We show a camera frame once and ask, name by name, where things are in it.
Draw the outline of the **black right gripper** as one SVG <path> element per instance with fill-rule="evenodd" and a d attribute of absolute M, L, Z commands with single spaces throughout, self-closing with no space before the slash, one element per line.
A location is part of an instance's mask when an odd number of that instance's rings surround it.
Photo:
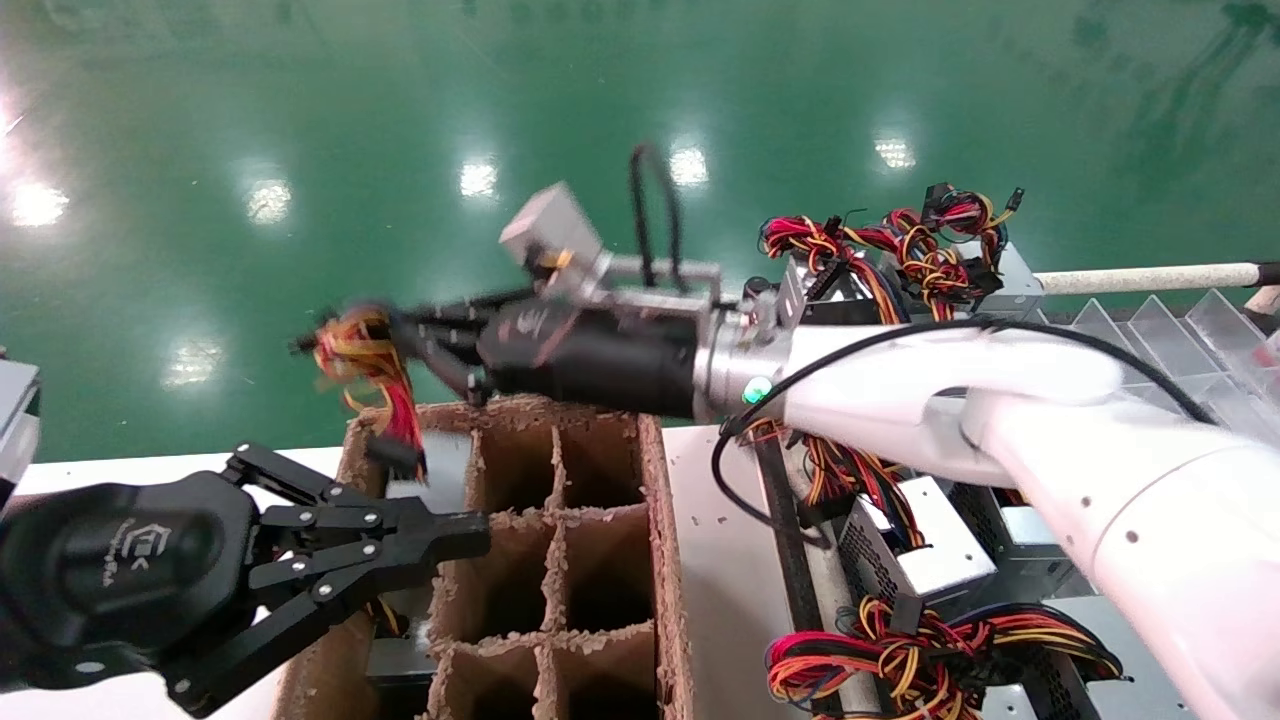
<path fill-rule="evenodd" d="M 394 337 L 412 337 L 412 356 L 474 407 L 493 388 L 540 395 L 623 413 L 690 420 L 695 415 L 695 322 L 678 316 L 620 316 L 532 299 L 535 288 L 485 293 L 394 309 Z M 479 332 L 483 369 L 463 363 L 422 329 Z"/>

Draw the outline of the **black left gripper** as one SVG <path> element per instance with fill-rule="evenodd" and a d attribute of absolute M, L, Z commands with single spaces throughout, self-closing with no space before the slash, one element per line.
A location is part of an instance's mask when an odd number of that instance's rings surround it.
<path fill-rule="evenodd" d="M 6 509 L 3 691 L 164 669 L 169 698 L 205 719 L 380 593 L 492 547 L 481 512 L 375 498 L 261 445 L 233 451 L 221 478 L 96 484 Z M 242 491 L 251 486 L 289 503 L 259 515 Z M 344 544 L 355 562 L 303 582 L 250 623 L 241 577 L 256 520 L 275 550 Z"/>

